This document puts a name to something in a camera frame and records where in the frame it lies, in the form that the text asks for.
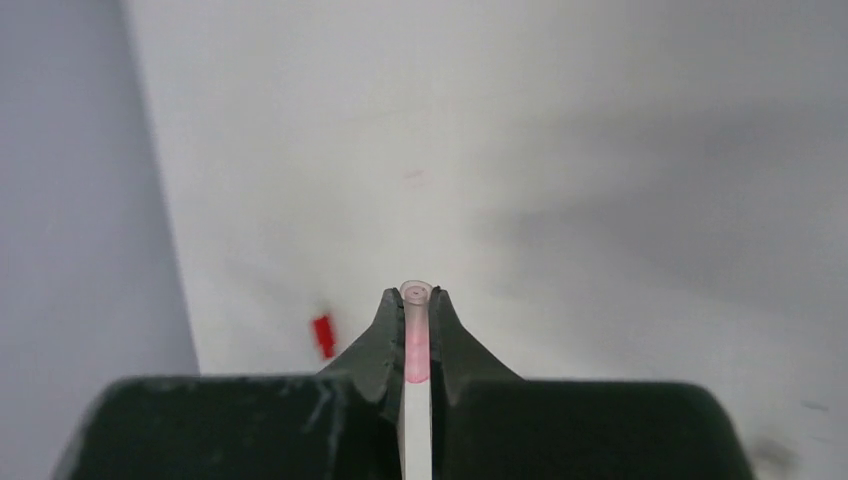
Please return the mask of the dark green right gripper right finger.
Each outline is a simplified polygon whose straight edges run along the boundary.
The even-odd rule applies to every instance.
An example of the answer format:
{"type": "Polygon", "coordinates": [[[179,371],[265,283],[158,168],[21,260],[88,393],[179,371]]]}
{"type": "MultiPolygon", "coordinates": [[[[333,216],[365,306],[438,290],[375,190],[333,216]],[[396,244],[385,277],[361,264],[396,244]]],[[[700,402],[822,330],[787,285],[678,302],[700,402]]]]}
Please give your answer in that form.
{"type": "Polygon", "coordinates": [[[438,479],[749,479],[728,414],[689,383],[531,380],[429,303],[438,479]]]}

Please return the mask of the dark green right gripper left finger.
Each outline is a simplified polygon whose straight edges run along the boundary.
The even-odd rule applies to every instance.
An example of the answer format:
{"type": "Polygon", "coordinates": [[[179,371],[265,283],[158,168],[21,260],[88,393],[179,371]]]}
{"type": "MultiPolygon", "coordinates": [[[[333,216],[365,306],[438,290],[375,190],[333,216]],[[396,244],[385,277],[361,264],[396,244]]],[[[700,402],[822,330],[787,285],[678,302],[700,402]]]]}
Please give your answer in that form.
{"type": "Polygon", "coordinates": [[[56,479],[398,479],[404,309],[306,375],[134,376],[89,405],[56,479]]]}

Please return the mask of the red pen cap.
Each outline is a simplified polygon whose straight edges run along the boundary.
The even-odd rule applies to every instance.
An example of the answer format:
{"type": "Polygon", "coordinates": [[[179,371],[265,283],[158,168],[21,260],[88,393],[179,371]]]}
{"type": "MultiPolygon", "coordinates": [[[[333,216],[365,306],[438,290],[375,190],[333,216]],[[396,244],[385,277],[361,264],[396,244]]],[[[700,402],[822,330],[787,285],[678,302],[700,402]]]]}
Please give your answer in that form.
{"type": "Polygon", "coordinates": [[[313,318],[311,328],[316,348],[320,352],[321,357],[324,360],[335,358],[337,339],[333,316],[330,313],[324,313],[313,318]]]}

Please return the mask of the pink highlighter cap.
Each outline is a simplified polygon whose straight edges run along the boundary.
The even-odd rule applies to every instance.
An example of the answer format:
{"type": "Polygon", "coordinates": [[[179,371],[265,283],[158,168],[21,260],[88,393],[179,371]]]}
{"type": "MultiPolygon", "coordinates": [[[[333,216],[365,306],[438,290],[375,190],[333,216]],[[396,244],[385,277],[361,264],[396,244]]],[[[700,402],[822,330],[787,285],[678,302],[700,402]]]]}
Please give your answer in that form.
{"type": "Polygon", "coordinates": [[[405,316],[405,366],[408,383],[420,384],[430,378],[429,303],[432,286],[408,280],[399,289],[405,316]]]}

